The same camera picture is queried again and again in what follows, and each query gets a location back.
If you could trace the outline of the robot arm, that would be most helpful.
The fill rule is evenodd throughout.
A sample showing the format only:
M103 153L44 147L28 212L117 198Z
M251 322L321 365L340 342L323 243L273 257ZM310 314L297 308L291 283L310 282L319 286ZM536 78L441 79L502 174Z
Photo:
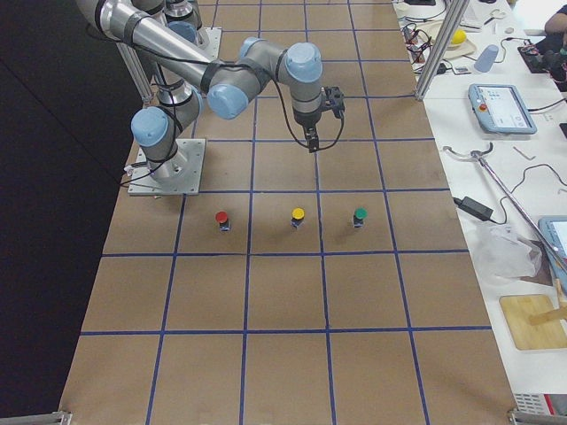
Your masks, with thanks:
M129 182L142 194L189 193L198 189L205 142L177 139L203 109L193 87L201 68L214 60L198 44L199 31L185 20L167 20L169 1L127 1L125 59L145 107L131 120L144 164Z
M140 51L206 94L209 107L225 120L236 118L270 81L287 86L293 117L303 128L307 148L316 152L316 125L324 105L322 58L310 42L285 49L260 38L245 40L235 63L206 54L195 43L154 19L161 3L80 1L84 18L100 33Z

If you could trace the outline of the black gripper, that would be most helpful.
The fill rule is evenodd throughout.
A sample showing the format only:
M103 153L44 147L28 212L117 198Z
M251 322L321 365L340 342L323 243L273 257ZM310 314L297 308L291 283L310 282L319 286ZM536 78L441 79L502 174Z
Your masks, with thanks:
M295 108L293 110L293 117L295 122L303 127L304 137L307 142L307 149L310 153L319 151L319 135L316 129L316 124L321 119L321 112L318 110L312 112L301 112Z

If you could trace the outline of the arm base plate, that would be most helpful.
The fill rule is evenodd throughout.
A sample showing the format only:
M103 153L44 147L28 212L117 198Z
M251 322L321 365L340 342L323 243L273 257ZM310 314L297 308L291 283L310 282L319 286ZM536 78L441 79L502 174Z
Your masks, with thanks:
M222 29L220 27L202 27L198 30L197 46L209 56L218 58L221 47L221 34Z
M130 196L193 196L199 193L206 140L177 138L176 142L177 153L151 175L145 154L138 149L136 161L143 165L133 170L131 179L134 181L128 184Z

